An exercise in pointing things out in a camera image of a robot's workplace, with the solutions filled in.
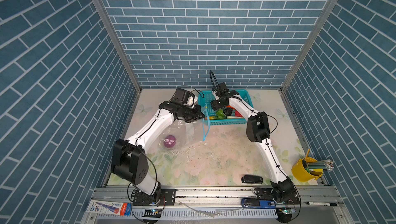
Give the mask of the teal plastic basket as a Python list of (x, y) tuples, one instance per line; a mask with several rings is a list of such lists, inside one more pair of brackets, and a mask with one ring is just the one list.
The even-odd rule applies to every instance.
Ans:
[[(258, 113), (256, 109), (253, 108), (251, 98), (246, 90), (237, 90), (239, 95), (235, 98), (231, 98), (231, 107), (238, 106), (237, 110), (240, 112), (244, 119), (219, 119), (219, 120), (209, 120), (211, 126), (219, 125), (234, 125), (234, 124), (246, 124), (247, 119), (250, 116), (254, 116)], [(211, 91), (203, 91), (204, 98), (199, 97), (198, 104), (203, 108), (203, 111), (208, 112), (208, 116), (216, 116), (216, 111), (211, 108), (210, 102), (215, 99)]]

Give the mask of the clear zip top bag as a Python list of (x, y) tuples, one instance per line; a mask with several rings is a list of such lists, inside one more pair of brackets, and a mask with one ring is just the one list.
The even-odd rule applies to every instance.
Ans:
[[(205, 142), (211, 125), (208, 119), (208, 112), (205, 110), (203, 114), (205, 115), (204, 119), (192, 123), (177, 120), (166, 128), (157, 139), (160, 149), (172, 155), (178, 155), (181, 152), (187, 151), (193, 145), (199, 145)], [(177, 142), (173, 148), (166, 148), (163, 144), (164, 139), (168, 135), (176, 137)]]

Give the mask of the purple onion toy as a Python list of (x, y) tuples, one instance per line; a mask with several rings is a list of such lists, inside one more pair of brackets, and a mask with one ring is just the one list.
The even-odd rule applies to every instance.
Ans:
[(168, 135), (163, 141), (163, 144), (166, 148), (173, 148), (176, 145), (176, 137), (173, 135)]

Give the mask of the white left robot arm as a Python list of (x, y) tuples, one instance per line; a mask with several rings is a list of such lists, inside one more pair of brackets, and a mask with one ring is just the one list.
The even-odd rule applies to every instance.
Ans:
[(192, 123), (204, 119), (199, 104), (186, 105), (165, 101), (157, 112), (138, 132), (126, 140), (119, 139), (112, 149), (111, 173), (127, 180), (135, 188), (146, 194), (153, 202), (161, 197), (161, 183), (158, 176), (149, 175), (149, 165), (153, 161), (146, 152), (160, 134), (175, 121)]

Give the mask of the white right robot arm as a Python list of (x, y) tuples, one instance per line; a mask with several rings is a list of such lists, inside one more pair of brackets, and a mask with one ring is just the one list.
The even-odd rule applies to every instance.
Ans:
[(296, 187), (276, 156), (271, 139), (268, 115), (248, 105), (235, 90), (213, 90), (213, 110), (231, 106), (246, 120), (246, 136), (257, 145), (270, 171), (272, 198), (277, 203), (287, 202), (297, 194)]

